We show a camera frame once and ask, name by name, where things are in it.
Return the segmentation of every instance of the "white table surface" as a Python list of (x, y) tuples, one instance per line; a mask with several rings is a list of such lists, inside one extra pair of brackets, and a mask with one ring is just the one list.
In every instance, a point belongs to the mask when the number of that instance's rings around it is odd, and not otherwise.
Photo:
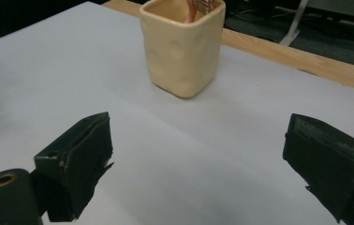
[(139, 19), (91, 3), (0, 38), (0, 171), (105, 111), (115, 165), (74, 224), (336, 224), (282, 151), (292, 113), (354, 137), (351, 87), (223, 46), (179, 99), (151, 84)]

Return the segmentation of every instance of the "ceramic cup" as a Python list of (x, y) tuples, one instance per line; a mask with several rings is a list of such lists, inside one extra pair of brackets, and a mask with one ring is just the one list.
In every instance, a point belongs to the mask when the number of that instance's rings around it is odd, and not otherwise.
[(215, 76), (226, 5), (192, 23), (185, 0), (151, 0), (140, 8), (140, 24), (151, 81), (179, 98), (191, 98)]

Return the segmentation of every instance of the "metal leg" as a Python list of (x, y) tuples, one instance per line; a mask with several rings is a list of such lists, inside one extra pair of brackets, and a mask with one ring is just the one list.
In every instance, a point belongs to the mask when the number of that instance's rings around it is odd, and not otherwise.
[(296, 36), (299, 35), (300, 31), (297, 30), (297, 27), (300, 23), (300, 20), (302, 18), (303, 12), (305, 11), (307, 3), (308, 0), (302, 0), (300, 2), (299, 7), (297, 8), (296, 15), (294, 16), (293, 23), (291, 24), (288, 33), (285, 35), (285, 37), (283, 37), (283, 39), (280, 41), (279, 44), (289, 46), (291, 42), (293, 42), (293, 40), (296, 38)]

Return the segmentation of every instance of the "beige ceramic cup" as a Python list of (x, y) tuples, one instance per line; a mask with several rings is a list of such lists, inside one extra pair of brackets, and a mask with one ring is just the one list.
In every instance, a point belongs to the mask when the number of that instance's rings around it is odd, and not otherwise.
[(186, 0), (151, 0), (140, 8), (151, 81), (179, 98), (191, 98), (215, 76), (226, 5), (184, 23)]

